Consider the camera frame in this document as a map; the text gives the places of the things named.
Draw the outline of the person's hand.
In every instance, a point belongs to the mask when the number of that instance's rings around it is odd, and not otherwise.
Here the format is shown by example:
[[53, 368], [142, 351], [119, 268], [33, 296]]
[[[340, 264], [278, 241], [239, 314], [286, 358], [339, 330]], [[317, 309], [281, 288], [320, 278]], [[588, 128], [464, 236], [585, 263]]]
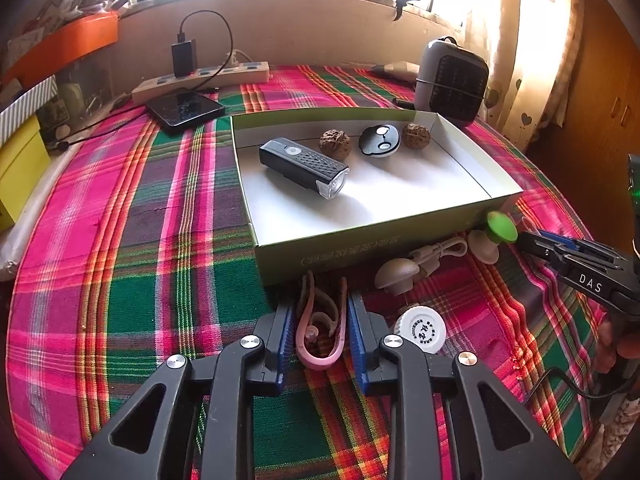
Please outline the person's hand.
[[635, 360], [640, 356], [640, 335], [638, 332], [615, 338], [610, 319], [604, 318], [598, 328], [598, 335], [597, 352], [594, 358], [594, 367], [597, 372], [608, 373], [615, 365], [617, 358]]

